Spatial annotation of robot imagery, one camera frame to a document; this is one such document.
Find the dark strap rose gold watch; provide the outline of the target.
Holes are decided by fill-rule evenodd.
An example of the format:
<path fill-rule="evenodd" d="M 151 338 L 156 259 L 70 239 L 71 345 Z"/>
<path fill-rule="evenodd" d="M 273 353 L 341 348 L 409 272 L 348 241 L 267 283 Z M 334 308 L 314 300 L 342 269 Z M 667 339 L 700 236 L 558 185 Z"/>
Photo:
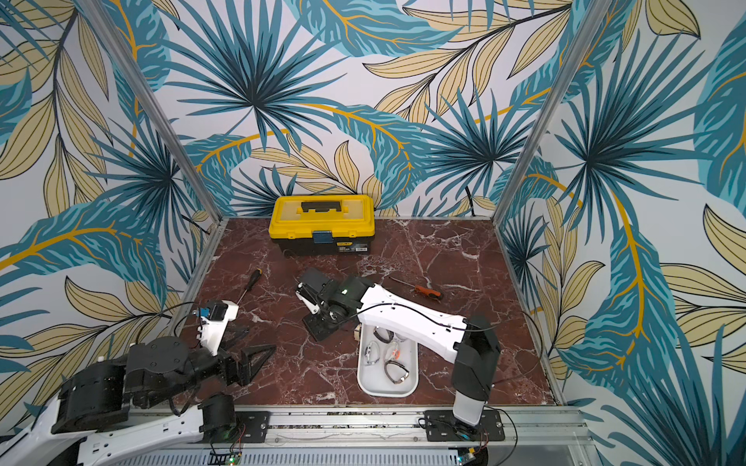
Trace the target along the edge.
<path fill-rule="evenodd" d="M 388 329 L 382 328 L 382 327 L 375 327 L 373 331 L 373 336 L 380 342 L 388 345 L 394 341 L 394 336 L 396 334 Z"/>

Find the orange clear strap watch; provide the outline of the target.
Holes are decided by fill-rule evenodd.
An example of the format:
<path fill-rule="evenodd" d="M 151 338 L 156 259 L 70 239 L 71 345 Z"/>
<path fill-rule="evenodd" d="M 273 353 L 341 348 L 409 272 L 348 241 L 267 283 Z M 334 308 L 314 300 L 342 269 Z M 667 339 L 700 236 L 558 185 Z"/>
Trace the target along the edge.
<path fill-rule="evenodd" d="M 400 344 L 398 342 L 392 342 L 387 345 L 385 359 L 386 360 L 398 360 L 401 357 Z"/>

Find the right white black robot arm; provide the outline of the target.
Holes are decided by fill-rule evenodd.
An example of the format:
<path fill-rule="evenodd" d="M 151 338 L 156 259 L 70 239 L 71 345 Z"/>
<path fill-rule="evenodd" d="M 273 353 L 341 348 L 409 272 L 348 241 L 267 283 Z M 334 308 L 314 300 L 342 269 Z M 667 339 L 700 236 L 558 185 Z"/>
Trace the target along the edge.
<path fill-rule="evenodd" d="M 319 342 L 356 320 L 441 356 L 453 365 L 455 418 L 469 425 L 480 422 L 500 356 L 493 325 L 483 316 L 447 314 L 397 296 L 369 279 L 350 276 L 340 282 L 314 268 L 303 273 L 296 295 L 310 311 L 304 324 Z"/>

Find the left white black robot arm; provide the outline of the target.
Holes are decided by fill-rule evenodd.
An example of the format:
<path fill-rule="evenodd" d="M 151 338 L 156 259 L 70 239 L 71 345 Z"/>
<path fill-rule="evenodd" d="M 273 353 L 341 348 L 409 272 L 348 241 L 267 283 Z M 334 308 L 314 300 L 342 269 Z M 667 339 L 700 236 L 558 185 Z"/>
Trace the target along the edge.
<path fill-rule="evenodd" d="M 242 349 L 235 359 L 219 349 L 191 348 L 177 337 L 132 346 L 126 355 L 102 360 L 66 380 L 34 423 L 1 444 L 4 465 L 110 465 L 180 444 L 236 441 L 233 398 L 218 393 L 188 400 L 169 417 L 128 425 L 131 409 L 196 395 L 211 379 L 248 386 L 274 355 L 273 345 Z"/>

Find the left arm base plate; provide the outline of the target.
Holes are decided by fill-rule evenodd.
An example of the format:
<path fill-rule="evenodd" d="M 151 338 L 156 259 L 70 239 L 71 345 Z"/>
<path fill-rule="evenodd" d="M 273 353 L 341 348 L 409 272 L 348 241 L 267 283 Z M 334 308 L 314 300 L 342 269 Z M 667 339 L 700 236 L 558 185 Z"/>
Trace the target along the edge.
<path fill-rule="evenodd" d="M 213 446 L 238 444 L 264 444 L 271 413 L 270 411 L 238 412 L 236 423 L 225 433 L 204 436 L 200 444 Z"/>

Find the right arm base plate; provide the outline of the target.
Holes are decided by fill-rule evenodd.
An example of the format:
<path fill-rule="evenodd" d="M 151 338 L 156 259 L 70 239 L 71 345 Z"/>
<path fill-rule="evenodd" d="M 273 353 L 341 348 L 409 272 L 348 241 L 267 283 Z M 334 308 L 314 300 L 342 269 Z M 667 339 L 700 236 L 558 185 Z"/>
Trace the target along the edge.
<path fill-rule="evenodd" d="M 451 410 L 427 410 L 418 419 L 429 442 L 501 442 L 505 440 L 504 424 L 498 411 L 483 411 L 480 421 L 470 425 L 458 421 Z"/>

